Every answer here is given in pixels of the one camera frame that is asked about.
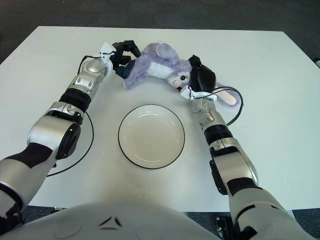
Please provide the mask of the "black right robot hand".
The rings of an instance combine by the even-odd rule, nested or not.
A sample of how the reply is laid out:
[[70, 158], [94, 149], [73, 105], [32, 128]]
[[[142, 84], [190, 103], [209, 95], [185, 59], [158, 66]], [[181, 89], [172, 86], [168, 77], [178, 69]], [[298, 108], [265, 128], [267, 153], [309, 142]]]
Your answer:
[[215, 73], [202, 64], [200, 58], [193, 55], [189, 59], [192, 67], [190, 72], [189, 86], [194, 92], [212, 93], [216, 87]]

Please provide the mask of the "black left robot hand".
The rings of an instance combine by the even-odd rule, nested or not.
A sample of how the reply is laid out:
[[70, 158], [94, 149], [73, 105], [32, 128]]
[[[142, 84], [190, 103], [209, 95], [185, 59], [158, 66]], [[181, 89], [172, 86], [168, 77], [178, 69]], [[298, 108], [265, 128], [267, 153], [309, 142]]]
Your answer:
[[132, 53], [136, 58], [141, 56], [141, 52], [133, 40], [125, 40], [112, 44], [115, 54], [110, 57], [115, 73], [123, 79], [127, 79], [135, 65], [135, 60], [124, 52]]

